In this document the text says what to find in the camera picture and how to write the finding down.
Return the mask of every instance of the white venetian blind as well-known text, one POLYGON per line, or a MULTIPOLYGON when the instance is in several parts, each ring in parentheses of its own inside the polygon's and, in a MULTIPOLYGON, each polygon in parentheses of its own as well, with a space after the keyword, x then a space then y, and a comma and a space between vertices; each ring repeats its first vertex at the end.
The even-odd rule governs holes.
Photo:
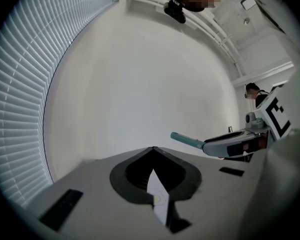
POLYGON ((19 0, 0 29, 0 188, 21 206, 52 184, 46 97, 74 38, 118 0, 19 0))

